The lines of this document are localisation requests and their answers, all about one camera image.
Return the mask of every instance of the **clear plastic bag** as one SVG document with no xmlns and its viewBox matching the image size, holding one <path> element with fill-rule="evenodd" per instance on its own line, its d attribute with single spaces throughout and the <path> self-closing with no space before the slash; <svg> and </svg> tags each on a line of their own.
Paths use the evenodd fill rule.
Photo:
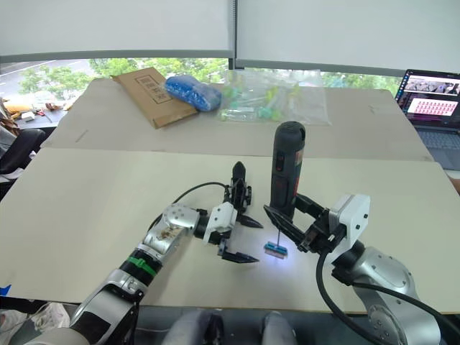
<svg viewBox="0 0 460 345">
<path fill-rule="evenodd" d="M 319 70 L 230 70 L 219 115 L 233 121 L 331 124 Z"/>
</svg>

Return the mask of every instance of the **small blue object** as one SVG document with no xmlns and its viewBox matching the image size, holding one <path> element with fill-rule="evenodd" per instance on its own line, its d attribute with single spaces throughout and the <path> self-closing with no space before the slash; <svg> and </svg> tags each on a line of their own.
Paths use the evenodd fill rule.
<svg viewBox="0 0 460 345">
<path fill-rule="evenodd" d="M 8 295 L 9 289 L 11 289 L 12 285 L 8 285 L 7 287 L 0 287 L 0 296 Z"/>
<path fill-rule="evenodd" d="M 199 111 L 211 111 L 221 104 L 222 94 L 219 90 L 199 82 L 191 75 L 169 77 L 165 89 L 171 96 L 191 104 Z"/>
<path fill-rule="evenodd" d="M 279 257 L 280 259 L 284 259 L 288 255 L 288 249 L 286 247 L 279 246 L 273 242 L 267 242 L 267 244 L 264 245 L 264 249 L 266 254 Z"/>
</svg>

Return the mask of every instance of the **office chair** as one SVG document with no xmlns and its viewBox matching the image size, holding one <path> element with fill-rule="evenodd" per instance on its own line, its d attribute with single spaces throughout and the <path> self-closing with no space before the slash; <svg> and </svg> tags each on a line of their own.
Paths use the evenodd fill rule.
<svg viewBox="0 0 460 345">
<path fill-rule="evenodd" d="M 25 169 L 31 160 L 29 157 L 30 152 L 37 152 L 45 137 L 46 135 L 41 129 L 25 129 L 21 131 L 6 151 L 0 149 L 0 175 L 14 173 L 18 168 Z M 15 181 L 16 179 L 8 179 L 0 182 L 0 201 Z"/>
</svg>

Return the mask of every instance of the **white table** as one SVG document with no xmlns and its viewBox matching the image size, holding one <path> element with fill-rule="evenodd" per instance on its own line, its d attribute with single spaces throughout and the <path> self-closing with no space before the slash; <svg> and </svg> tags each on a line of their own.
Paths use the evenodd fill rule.
<svg viewBox="0 0 460 345">
<path fill-rule="evenodd" d="M 306 157 L 433 160 L 389 91 L 325 92 L 332 126 L 308 126 Z M 153 129 L 117 82 L 97 79 L 42 146 L 271 156 L 277 126 L 222 122 L 211 113 Z"/>
<path fill-rule="evenodd" d="M 277 234 L 262 210 L 270 200 L 271 157 L 42 149 L 0 203 L 0 286 L 11 283 L 11 297 L 82 301 L 171 200 L 193 185 L 228 181 L 237 160 L 253 187 L 248 214 L 264 229 L 235 229 L 231 250 L 260 262 L 226 262 L 215 246 L 189 239 L 143 302 L 327 311 L 314 279 L 316 254 L 298 252 L 285 237 L 287 259 L 264 254 L 264 244 Z M 345 193 L 370 195 L 361 240 L 404 262 L 422 300 L 441 312 L 460 311 L 460 198 L 438 164 L 307 158 L 299 191 L 323 206 Z M 208 187 L 183 202 L 209 210 L 222 195 L 219 187 Z M 311 221 L 295 218 L 299 226 Z M 330 277 L 326 284 L 345 311 L 364 311 L 351 288 Z"/>
</svg>

